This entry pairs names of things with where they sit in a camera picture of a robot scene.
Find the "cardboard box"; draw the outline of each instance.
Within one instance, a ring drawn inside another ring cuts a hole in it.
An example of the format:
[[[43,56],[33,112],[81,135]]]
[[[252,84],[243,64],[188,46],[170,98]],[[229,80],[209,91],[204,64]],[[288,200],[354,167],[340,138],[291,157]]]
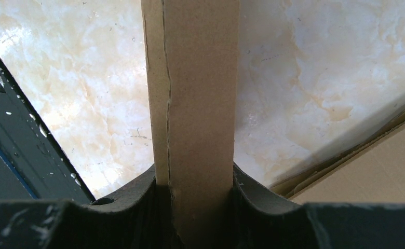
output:
[[[405,203],[405,121],[296,188],[290,200],[299,204]]]

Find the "small hole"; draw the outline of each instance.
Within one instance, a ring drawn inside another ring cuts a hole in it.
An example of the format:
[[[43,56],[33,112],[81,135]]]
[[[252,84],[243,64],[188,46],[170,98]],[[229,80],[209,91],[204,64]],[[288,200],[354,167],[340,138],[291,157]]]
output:
[[[93,202],[91,205],[98,206],[98,205],[110,204],[110,203],[113,203],[113,202],[114,202],[113,199],[103,197],[103,198],[100,198],[97,201]]]

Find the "cardboard strip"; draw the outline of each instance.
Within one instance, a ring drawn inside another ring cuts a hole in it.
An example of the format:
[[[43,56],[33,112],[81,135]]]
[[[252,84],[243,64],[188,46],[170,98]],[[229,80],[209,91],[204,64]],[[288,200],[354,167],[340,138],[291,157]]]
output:
[[[172,193],[178,236],[201,247],[233,184],[239,0],[143,0],[142,10],[157,184]]]
[[[405,122],[291,198],[305,202],[405,203]]]

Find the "cardboard edge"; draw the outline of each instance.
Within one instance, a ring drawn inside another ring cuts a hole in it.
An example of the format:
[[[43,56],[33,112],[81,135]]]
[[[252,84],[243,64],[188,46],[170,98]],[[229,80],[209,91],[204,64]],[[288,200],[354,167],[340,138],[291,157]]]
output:
[[[165,52],[163,1],[142,0],[146,77],[152,129],[155,179],[168,187],[167,109],[170,77]]]
[[[205,248],[222,230],[233,186],[240,2],[160,2],[171,220],[187,247]]]
[[[298,193],[314,181],[320,179],[322,176],[338,167],[338,165],[341,165],[345,161],[349,160],[349,158],[353,157],[356,153],[365,149],[372,143],[375,143],[378,139],[385,136],[386,133],[392,132],[392,130],[398,128],[404,123],[405,109],[393,117],[387,124],[382,126],[377,132],[368,137],[364,142],[336,155],[331,159],[326,160],[323,163],[313,166],[294,177],[270,187],[271,191],[282,195],[285,198],[293,197],[294,194]]]
[[[316,174],[312,175],[311,177],[307,178],[303,182],[299,183],[291,192],[291,196],[289,197],[290,200],[296,198],[297,196],[301,195],[302,193],[306,192],[308,189],[316,186],[323,180],[325,180],[327,177],[331,176],[341,168],[345,167],[347,163],[355,160],[356,158],[362,156],[366,151],[367,148],[375,146],[377,142],[379,142],[381,139],[384,137],[388,136],[395,130],[399,129],[400,127],[405,125],[405,120],[402,121],[400,124],[396,125],[392,129],[388,130],[387,132],[381,134],[380,136],[376,137],[374,140],[364,144],[363,146],[357,148],[353,152],[351,152],[349,155],[343,157],[340,159],[338,162],[333,164],[332,166],[325,168],[321,170],[320,172],[317,172]]]

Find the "marble floor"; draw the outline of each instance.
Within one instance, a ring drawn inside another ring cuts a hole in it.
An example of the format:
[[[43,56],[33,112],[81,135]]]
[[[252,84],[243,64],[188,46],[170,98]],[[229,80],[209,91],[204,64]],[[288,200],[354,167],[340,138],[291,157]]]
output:
[[[405,107],[405,0],[241,0],[235,161],[265,186]],[[140,1],[0,0],[0,56],[98,198],[153,163]]]

